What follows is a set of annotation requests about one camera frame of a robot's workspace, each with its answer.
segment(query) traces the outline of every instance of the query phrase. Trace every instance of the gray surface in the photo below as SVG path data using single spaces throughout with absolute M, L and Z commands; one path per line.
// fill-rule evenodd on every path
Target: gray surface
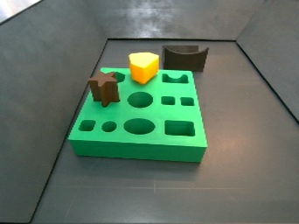
M 107 38 L 79 1 L 0 26 L 0 222 L 27 222 Z
M 238 45 L 108 41 L 99 67 L 174 44 L 210 47 L 202 163 L 76 157 L 65 142 L 33 223 L 299 222 L 299 127 Z
M 41 0 L 1 0 L 0 1 L 0 24 Z
M 264 0 L 88 0 L 112 39 L 236 40 Z
M 270 0 L 238 43 L 299 120 L 299 1 Z

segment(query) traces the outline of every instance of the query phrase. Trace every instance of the gray floor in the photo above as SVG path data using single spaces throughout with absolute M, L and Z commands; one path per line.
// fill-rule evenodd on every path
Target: gray floor
M 194 75 L 200 164 L 76 157 L 65 142 L 35 223 L 299 222 L 299 126 L 232 42 L 108 41 L 99 67 L 162 45 L 210 47 Z

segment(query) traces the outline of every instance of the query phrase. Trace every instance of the brown block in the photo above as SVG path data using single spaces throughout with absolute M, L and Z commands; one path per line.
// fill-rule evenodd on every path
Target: brown block
M 93 102 L 101 102 L 106 107 L 111 102 L 119 102 L 116 73 L 101 73 L 88 79 Z
M 163 69 L 202 72 L 210 48 L 199 52 L 198 45 L 164 45 Z

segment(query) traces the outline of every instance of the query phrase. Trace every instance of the green foam block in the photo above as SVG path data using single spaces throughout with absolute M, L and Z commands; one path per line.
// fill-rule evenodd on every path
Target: green foam block
M 77 156 L 200 162 L 207 149 L 192 72 L 159 70 L 146 85 L 116 72 L 120 102 L 106 108 L 88 93 L 69 133 Z

